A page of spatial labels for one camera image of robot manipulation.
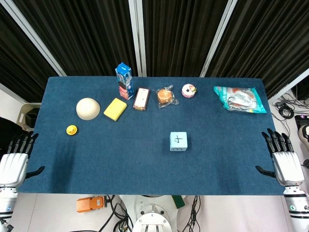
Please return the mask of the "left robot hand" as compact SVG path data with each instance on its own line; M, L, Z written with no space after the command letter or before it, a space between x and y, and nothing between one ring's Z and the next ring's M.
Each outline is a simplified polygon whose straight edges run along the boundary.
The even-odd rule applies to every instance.
M38 134L26 132L14 136L0 161L0 187L18 188L26 179L41 174L45 167L41 166L37 170L28 172L28 162L33 150Z

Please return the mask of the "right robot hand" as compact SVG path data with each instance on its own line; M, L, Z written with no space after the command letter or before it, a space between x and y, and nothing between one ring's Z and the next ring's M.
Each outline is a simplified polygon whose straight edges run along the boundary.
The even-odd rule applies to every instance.
M265 176L275 178L282 186L299 186L305 181L301 163L295 153L290 138L268 128L262 132L272 160L273 171L256 165L256 170Z

